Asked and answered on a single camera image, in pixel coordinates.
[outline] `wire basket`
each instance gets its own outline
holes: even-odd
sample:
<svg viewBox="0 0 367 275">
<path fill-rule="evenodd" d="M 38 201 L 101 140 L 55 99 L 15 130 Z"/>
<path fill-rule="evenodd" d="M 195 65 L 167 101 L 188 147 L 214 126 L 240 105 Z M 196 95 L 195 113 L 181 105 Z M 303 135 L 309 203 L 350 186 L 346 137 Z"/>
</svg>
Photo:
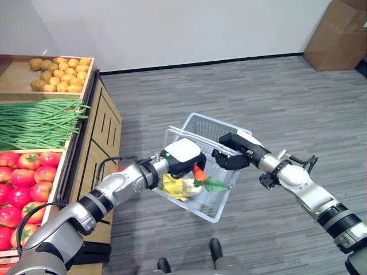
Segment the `wire basket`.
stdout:
<svg viewBox="0 0 367 275">
<path fill-rule="evenodd" d="M 225 203 L 227 202 L 229 193 L 231 189 L 235 186 L 236 179 L 239 176 L 239 170 L 228 171 L 222 169 L 218 166 L 215 158 L 212 157 L 213 149 L 217 149 L 224 154 L 233 156 L 239 153 L 222 145 L 216 143 L 205 137 L 196 135 L 194 133 L 178 129 L 176 127 L 170 126 L 166 130 L 165 136 L 165 147 L 179 139 L 187 138 L 195 142 L 201 149 L 202 153 L 206 156 L 206 166 L 205 173 L 207 176 L 211 176 L 215 180 L 219 180 L 227 186 L 226 191 L 207 191 L 203 188 L 199 195 L 188 197 L 188 200 L 183 202 L 171 197 L 169 194 L 162 191 L 162 182 L 159 184 L 158 188 L 153 189 L 157 194 L 167 198 L 171 202 L 189 210 L 190 212 L 198 215 L 199 217 L 216 223 L 219 221 L 222 214 Z M 194 178 L 192 172 L 188 173 L 184 178 Z"/>
<path fill-rule="evenodd" d="M 217 142 L 221 136 L 230 132 L 237 133 L 238 131 L 244 131 L 252 136 L 250 130 L 237 127 L 209 116 L 204 116 L 200 113 L 191 113 L 181 129 L 214 140 L 215 142 Z"/>
</svg>

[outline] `red tomato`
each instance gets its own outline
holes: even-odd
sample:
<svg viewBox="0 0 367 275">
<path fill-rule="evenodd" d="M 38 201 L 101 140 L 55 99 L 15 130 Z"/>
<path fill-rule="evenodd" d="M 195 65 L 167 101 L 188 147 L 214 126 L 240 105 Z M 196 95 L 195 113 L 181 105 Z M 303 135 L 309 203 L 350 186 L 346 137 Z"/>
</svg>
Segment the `red tomato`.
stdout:
<svg viewBox="0 0 367 275">
<path fill-rule="evenodd" d="M 7 204 L 7 197 L 14 188 L 7 184 L 0 184 L 0 206 Z"/>
<path fill-rule="evenodd" d="M 37 170 L 40 166 L 40 156 L 35 153 L 23 154 L 18 159 L 19 169 Z"/>
<path fill-rule="evenodd" d="M 13 206 L 5 206 L 0 209 L 0 225 L 16 227 L 22 219 L 22 211 Z"/>
<path fill-rule="evenodd" d="M 0 227 L 0 251 L 11 249 L 10 238 L 15 230 L 9 227 Z"/>
<path fill-rule="evenodd" d="M 4 264 L 0 265 L 0 275 L 6 275 L 6 273 L 11 269 L 15 264 Z"/>
<path fill-rule="evenodd" d="M 17 168 L 19 155 L 13 152 L 5 152 L 0 154 L 0 166 L 9 166 Z"/>
<path fill-rule="evenodd" d="M 56 168 L 52 166 L 41 166 L 34 173 L 36 182 L 53 182 L 56 175 Z"/>
<path fill-rule="evenodd" d="M 36 183 L 30 189 L 30 196 L 34 201 L 47 202 L 52 189 L 51 182 L 39 182 Z"/>
<path fill-rule="evenodd" d="M 60 159 L 60 153 L 44 152 L 40 155 L 40 163 L 42 166 L 53 166 L 57 168 Z"/>
<path fill-rule="evenodd" d="M 14 169 L 6 166 L 0 167 L 0 183 L 3 182 L 10 182 L 11 173 L 14 171 Z"/>
<path fill-rule="evenodd" d="M 38 225 L 28 225 L 26 224 L 23 228 L 21 235 L 21 246 L 24 246 L 28 241 L 29 237 L 39 228 Z M 17 248 L 17 231 L 14 231 L 11 235 L 10 243 L 14 248 Z"/>
<path fill-rule="evenodd" d="M 15 169 L 11 173 L 10 181 L 15 186 L 30 187 L 36 183 L 34 181 L 34 174 L 33 170 Z"/>
<path fill-rule="evenodd" d="M 36 208 L 36 207 L 38 207 L 40 205 L 44 205 L 44 203 L 43 202 L 30 202 L 30 203 L 28 203 L 22 209 L 22 218 L 24 218 L 24 216 L 26 214 L 28 214 L 28 212 L 30 210 L 32 210 L 32 209 L 34 209 L 34 208 Z M 42 222 L 42 219 L 44 217 L 44 214 L 45 214 L 45 210 L 46 210 L 45 207 L 42 208 L 42 209 L 40 209 L 40 210 L 38 210 L 36 213 L 34 213 L 32 215 L 32 217 L 30 217 L 30 219 L 27 221 L 27 223 L 32 224 L 32 225 L 34 225 L 36 223 L 41 223 Z"/>
<path fill-rule="evenodd" d="M 27 203 L 32 201 L 30 196 L 30 188 L 28 187 L 17 187 L 9 193 L 7 196 L 9 203 L 17 208 L 23 208 Z"/>
</svg>

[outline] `green bean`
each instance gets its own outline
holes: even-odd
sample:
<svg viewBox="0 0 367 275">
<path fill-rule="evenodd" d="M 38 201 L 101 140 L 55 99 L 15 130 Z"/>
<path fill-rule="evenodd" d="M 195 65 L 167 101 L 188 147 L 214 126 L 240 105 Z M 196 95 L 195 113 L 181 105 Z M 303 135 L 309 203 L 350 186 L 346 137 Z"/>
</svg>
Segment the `green bean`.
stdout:
<svg viewBox="0 0 367 275">
<path fill-rule="evenodd" d="M 87 108 L 70 99 L 0 104 L 0 150 L 63 148 Z"/>
</svg>

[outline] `carrot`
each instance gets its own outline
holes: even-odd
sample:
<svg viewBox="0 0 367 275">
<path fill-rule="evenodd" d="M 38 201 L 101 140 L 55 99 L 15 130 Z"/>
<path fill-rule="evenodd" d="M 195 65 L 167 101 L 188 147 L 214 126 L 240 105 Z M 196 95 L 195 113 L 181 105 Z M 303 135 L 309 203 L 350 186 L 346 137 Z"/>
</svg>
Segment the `carrot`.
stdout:
<svg viewBox="0 0 367 275">
<path fill-rule="evenodd" d="M 204 171 L 200 169 L 200 167 L 196 164 L 194 164 L 193 174 L 194 174 L 194 179 L 199 182 L 203 182 L 208 178 L 208 176 L 205 175 Z"/>
</svg>

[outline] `yellow potato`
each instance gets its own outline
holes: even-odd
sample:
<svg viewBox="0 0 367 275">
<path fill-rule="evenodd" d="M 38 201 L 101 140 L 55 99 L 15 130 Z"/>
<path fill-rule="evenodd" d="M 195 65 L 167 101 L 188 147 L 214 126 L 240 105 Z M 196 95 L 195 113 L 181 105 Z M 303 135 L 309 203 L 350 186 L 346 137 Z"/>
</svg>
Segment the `yellow potato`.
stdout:
<svg viewBox="0 0 367 275">
<path fill-rule="evenodd" d="M 56 89 L 58 92 L 66 93 L 68 91 L 68 86 L 69 86 L 69 83 L 60 82 L 59 84 L 57 84 Z"/>
<path fill-rule="evenodd" d="M 89 66 L 86 65 L 78 65 L 75 70 L 76 72 L 87 72 L 89 69 Z"/>
<path fill-rule="evenodd" d="M 88 58 L 82 58 L 81 60 L 79 60 L 79 65 L 89 66 L 90 64 L 91 64 L 91 60 Z"/>
<path fill-rule="evenodd" d="M 52 72 L 52 73 L 53 73 L 53 71 L 54 71 L 54 70 L 58 70 L 58 65 L 57 65 L 57 64 L 55 64 L 55 63 L 51 63 L 51 64 L 49 64 L 49 65 L 47 66 L 47 70 L 48 70 L 49 72 Z"/>
<path fill-rule="evenodd" d="M 83 81 L 83 79 L 76 77 L 76 78 L 70 79 L 69 84 L 70 85 L 81 85 L 81 86 L 83 86 L 84 81 Z"/>
<path fill-rule="evenodd" d="M 46 70 L 46 71 L 41 73 L 40 80 L 44 80 L 48 83 L 48 81 L 50 80 L 51 77 L 52 77 L 52 73 L 49 72 L 48 70 Z"/>
<path fill-rule="evenodd" d="M 56 91 L 55 85 L 46 84 L 44 86 L 44 92 L 55 92 L 55 91 Z"/>
<path fill-rule="evenodd" d="M 79 72 L 77 75 L 76 75 L 77 78 L 81 78 L 81 79 L 84 79 L 87 77 L 87 72 Z"/>
<path fill-rule="evenodd" d="M 58 68 L 59 68 L 59 70 L 66 70 L 66 69 L 68 69 L 70 66 L 69 66 L 69 64 L 68 63 L 66 63 L 66 62 L 61 62 L 61 63 L 59 63 L 58 64 Z"/>
<path fill-rule="evenodd" d="M 31 59 L 29 61 L 29 67 L 31 68 L 31 70 L 40 70 L 41 69 L 41 63 L 42 63 L 42 59 L 40 58 L 34 58 Z"/>
<path fill-rule="evenodd" d="M 71 58 L 69 61 L 68 61 L 68 64 L 71 68 L 75 69 L 78 65 L 79 65 L 79 61 L 75 58 Z"/>
<path fill-rule="evenodd" d="M 43 60 L 41 62 L 41 70 L 47 70 L 48 65 L 52 64 L 51 60 Z"/>
<path fill-rule="evenodd" d="M 58 78 L 61 78 L 64 75 L 65 75 L 65 72 L 63 70 L 54 70 L 53 71 L 53 76 L 56 76 Z"/>
<path fill-rule="evenodd" d="M 66 74 L 72 74 L 72 75 L 76 76 L 76 72 L 75 72 L 75 70 L 73 68 L 66 69 L 65 70 L 65 73 Z"/>
<path fill-rule="evenodd" d="M 60 83 L 61 80 L 58 77 L 51 77 L 50 80 L 48 81 L 48 84 L 52 85 L 52 86 L 56 86 L 58 83 Z"/>
<path fill-rule="evenodd" d="M 58 65 L 58 64 L 60 64 L 60 63 L 62 63 L 62 62 L 67 63 L 67 62 L 68 62 L 68 60 L 67 60 L 66 58 L 64 58 L 64 57 L 55 57 L 55 58 L 52 60 L 52 62 L 54 62 L 54 63 L 56 63 L 56 64 Z"/>
<path fill-rule="evenodd" d="M 32 87 L 32 90 L 35 92 L 43 91 L 44 85 L 46 85 L 47 82 L 44 80 L 34 80 L 30 83 L 30 86 Z"/>
<path fill-rule="evenodd" d="M 71 79 L 76 78 L 76 76 L 73 76 L 72 74 L 66 74 L 65 76 L 61 77 L 61 81 L 65 81 L 67 83 L 70 82 Z"/>
<path fill-rule="evenodd" d="M 81 93 L 82 89 L 83 87 L 81 85 L 70 85 L 68 87 L 68 92 L 69 93 Z"/>
</svg>

